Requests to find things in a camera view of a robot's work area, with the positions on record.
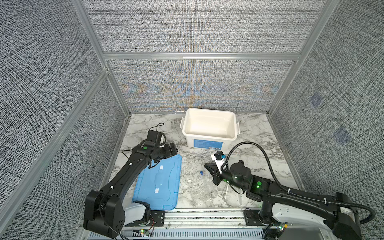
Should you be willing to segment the white plastic storage bin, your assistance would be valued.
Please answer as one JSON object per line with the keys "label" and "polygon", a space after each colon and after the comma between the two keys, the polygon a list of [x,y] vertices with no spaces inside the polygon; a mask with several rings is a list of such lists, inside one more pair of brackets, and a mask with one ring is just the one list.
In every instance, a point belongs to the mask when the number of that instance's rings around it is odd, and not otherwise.
{"label": "white plastic storage bin", "polygon": [[228,149],[240,134],[233,112],[190,108],[182,117],[180,128],[190,148]]}

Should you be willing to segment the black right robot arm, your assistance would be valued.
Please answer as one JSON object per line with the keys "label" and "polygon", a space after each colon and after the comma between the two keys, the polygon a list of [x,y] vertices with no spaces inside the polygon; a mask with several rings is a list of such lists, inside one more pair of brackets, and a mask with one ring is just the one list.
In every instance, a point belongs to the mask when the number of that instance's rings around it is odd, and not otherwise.
{"label": "black right robot arm", "polygon": [[288,188],[272,180],[258,177],[243,161],[229,168],[217,164],[205,164],[217,186],[225,182],[241,190],[248,199],[262,203],[259,219],[264,225],[286,223],[309,224],[323,228],[342,240],[362,239],[359,205],[342,193],[333,196],[316,195]]}

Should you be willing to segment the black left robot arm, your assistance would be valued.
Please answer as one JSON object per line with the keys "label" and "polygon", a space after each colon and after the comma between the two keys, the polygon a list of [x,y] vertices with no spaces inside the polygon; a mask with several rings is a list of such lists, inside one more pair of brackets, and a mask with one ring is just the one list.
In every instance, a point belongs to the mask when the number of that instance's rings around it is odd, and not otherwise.
{"label": "black left robot arm", "polygon": [[117,237],[126,224],[122,203],[135,179],[152,162],[159,163],[177,154],[174,143],[161,147],[135,146],[115,177],[99,191],[90,191],[86,196],[84,229],[111,239]]}

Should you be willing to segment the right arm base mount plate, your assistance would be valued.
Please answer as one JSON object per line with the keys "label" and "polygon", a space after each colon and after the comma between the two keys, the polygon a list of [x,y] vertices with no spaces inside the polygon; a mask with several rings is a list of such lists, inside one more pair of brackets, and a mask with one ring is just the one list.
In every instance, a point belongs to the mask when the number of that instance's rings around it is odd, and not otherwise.
{"label": "right arm base mount plate", "polygon": [[246,226],[263,226],[264,224],[260,221],[259,216],[260,209],[250,209],[245,208],[243,210],[244,220],[246,223]]}

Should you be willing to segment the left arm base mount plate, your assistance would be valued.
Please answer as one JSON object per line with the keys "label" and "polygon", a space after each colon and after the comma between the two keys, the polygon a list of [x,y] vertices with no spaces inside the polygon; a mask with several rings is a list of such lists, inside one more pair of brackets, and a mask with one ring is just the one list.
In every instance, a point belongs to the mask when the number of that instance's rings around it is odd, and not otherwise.
{"label": "left arm base mount plate", "polygon": [[132,223],[129,223],[126,225],[126,227],[144,227],[144,228],[149,228],[152,225],[155,227],[163,227],[164,226],[164,221],[165,221],[165,211],[154,211],[151,210],[151,216],[148,221],[135,221]]}

